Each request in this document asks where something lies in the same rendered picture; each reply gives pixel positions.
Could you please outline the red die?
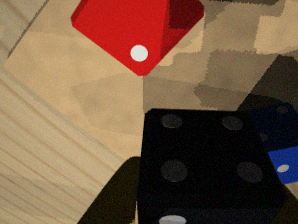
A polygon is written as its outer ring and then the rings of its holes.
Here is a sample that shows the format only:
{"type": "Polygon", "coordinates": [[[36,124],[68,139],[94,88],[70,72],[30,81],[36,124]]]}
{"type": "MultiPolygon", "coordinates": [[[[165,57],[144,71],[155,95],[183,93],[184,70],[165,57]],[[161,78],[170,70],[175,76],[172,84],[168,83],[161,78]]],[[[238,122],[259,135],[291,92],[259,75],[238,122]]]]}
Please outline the red die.
{"type": "Polygon", "coordinates": [[[204,16],[199,0],[81,0],[72,26],[147,76],[204,16]]]}

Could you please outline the black die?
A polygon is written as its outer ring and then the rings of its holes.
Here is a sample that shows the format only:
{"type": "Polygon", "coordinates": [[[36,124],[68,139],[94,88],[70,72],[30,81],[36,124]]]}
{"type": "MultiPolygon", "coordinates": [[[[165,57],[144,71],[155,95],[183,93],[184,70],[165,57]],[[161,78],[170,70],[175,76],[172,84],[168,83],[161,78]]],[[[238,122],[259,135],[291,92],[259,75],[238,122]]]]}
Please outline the black die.
{"type": "Polygon", "coordinates": [[[279,179],[298,182],[298,112],[289,102],[246,111],[255,124],[279,179]]]}
{"type": "Polygon", "coordinates": [[[145,113],[138,224],[270,224],[287,200],[246,111],[145,113]]]}

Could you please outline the tan flat mat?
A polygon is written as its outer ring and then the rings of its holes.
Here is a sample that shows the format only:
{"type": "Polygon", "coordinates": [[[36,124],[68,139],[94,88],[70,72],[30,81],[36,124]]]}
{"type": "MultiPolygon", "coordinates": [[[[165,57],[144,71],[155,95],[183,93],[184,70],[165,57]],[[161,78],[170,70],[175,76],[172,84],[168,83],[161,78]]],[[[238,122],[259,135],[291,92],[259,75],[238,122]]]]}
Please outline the tan flat mat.
{"type": "Polygon", "coordinates": [[[49,0],[4,68],[123,159],[141,156],[152,108],[298,112],[298,0],[200,0],[204,16],[138,76],[71,24],[81,0],[49,0]]]}

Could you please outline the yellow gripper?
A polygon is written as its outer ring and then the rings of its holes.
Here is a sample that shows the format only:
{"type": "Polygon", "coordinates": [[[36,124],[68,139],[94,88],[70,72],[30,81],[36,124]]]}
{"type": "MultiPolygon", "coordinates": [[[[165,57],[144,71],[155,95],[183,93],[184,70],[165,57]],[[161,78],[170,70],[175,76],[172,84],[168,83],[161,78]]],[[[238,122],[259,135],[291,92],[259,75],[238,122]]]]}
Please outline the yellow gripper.
{"type": "MultiPolygon", "coordinates": [[[[119,167],[77,224],[135,224],[140,157],[119,167]]],[[[298,224],[298,199],[281,183],[288,200],[270,224],[298,224]]]]}

